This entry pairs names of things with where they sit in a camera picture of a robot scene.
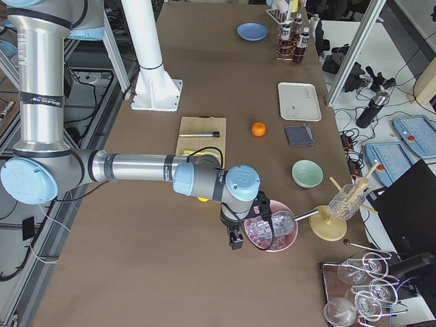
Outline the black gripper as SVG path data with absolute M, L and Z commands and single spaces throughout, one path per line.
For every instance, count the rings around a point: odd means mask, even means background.
M 243 223 L 240 217 L 226 203 L 221 203 L 220 220 L 226 227 L 231 249 L 241 249 L 244 239 L 240 233 L 240 228 Z

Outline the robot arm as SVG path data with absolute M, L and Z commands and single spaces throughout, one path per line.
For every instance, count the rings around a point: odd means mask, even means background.
M 229 244 L 239 249 L 246 219 L 269 216 L 260 177 L 250 166 L 223 168 L 211 155 L 123 155 L 73 149 L 63 138 L 64 41 L 100 40 L 102 1 L 8 1 L 17 30 L 20 140 L 1 167 L 4 189 L 24 204 L 42 204 L 92 182 L 165 181 L 186 196 L 221 206 Z

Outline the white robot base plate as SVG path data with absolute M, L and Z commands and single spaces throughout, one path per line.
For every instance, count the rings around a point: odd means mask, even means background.
M 135 94 L 131 103 L 133 110 L 176 112 L 181 98 L 183 81 L 172 79 L 169 89 L 158 89 L 149 82 L 149 91 Z

